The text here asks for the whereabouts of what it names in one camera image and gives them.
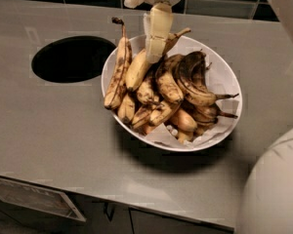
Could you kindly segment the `yellow top banana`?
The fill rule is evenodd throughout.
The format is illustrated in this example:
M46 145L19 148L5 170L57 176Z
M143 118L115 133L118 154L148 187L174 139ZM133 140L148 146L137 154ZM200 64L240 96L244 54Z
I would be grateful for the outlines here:
M164 57L177 44L179 39L189 32L191 32L191 29L186 27L177 33L170 33L164 51L160 56ZM134 92L140 87L150 67L151 63L147 61L147 50L140 50L127 70L125 84L129 92Z

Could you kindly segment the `yellow banana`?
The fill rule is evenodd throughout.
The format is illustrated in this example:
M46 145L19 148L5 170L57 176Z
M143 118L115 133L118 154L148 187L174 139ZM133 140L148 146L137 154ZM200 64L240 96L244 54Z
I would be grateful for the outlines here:
M164 57L177 44L179 39L189 32L191 32L191 29L186 27L177 33L170 33L164 51L160 56ZM134 92L140 87L150 67L151 63L147 61L147 50L140 50L127 70L125 84L129 92Z
M195 120L182 108L179 108L169 121L186 132L194 132L197 129Z

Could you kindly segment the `white oval bowl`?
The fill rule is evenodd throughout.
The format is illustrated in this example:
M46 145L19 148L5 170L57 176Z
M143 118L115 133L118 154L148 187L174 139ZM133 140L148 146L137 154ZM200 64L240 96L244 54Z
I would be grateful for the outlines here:
M196 151L224 140L242 111L239 82L206 45L172 33L147 61L145 36L123 36L102 72L104 106L133 137L170 151Z

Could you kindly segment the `dark brown curved banana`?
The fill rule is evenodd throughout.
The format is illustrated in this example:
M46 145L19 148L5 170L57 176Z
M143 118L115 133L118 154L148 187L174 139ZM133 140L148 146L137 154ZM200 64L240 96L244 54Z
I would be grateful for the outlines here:
M194 105L209 106L219 99L235 98L237 94L214 94L206 86L196 86L192 81L192 72L198 68L201 72L206 67L206 55L201 51L187 54L175 68L176 82L184 94L184 98Z

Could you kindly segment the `long spotted left banana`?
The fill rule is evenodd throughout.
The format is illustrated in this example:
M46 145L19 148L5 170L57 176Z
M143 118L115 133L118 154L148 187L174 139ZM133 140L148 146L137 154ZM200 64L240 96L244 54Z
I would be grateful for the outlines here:
M118 42L113 74L105 93L104 106L108 110L118 108L122 102L126 93L125 78L132 61L132 48L127 37L124 21L119 18L113 18L112 22L121 25L122 37Z

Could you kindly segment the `spotted middle banana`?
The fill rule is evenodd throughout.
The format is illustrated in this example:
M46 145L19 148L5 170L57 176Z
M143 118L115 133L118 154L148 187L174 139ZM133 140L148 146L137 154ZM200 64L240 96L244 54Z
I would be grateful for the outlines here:
M158 92L171 103L181 103L184 100L182 90L174 79L173 71L183 59L183 55L176 54L165 58L155 72L155 83Z

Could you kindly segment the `small spotted inner banana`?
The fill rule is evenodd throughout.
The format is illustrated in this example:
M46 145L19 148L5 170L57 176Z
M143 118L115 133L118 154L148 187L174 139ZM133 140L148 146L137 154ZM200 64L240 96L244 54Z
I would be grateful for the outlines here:
M142 104L158 104L159 98L154 91L152 70L146 74L142 84L136 91L136 96L138 101Z

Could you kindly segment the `small lower left banana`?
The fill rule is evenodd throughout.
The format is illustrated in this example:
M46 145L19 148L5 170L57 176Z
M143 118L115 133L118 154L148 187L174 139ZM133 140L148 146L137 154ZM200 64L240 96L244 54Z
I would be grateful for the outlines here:
M135 100L130 94L126 94L117 110L117 116L121 122L128 124L135 115Z

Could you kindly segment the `spotted lower centre banana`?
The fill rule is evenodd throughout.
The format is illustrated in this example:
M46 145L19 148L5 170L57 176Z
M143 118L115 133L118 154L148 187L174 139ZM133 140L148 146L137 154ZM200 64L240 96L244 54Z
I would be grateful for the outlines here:
M180 107L179 103L162 100L158 105L143 105L135 113L132 128L137 129L144 124L157 127L166 122Z

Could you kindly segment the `yellow bottom banana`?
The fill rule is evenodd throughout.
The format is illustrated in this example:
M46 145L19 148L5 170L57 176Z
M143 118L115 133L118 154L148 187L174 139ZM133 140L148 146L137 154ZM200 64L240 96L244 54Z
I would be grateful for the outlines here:
M195 120L182 108L179 108L169 121L186 132L194 132L197 129Z

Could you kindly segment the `dark lower right banana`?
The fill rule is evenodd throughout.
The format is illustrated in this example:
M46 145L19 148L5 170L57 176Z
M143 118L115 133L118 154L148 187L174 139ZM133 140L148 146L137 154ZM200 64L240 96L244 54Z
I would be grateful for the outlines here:
M182 108L200 125L204 127L213 126L218 123L219 117L237 119L237 116L221 110L216 104L209 106L193 105L184 102Z

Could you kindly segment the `round black counter hole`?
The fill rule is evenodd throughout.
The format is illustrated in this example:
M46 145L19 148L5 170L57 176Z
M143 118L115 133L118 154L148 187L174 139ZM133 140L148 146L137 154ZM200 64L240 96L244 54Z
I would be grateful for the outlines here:
M33 73L54 83L77 83L102 74L116 46L97 36L73 36L48 44L31 62Z

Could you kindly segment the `framed sign on cabinet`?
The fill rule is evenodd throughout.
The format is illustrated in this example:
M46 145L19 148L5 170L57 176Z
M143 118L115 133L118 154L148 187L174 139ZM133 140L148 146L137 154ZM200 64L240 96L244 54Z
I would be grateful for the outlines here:
M0 177L0 200L46 214L86 221L69 197L54 189Z

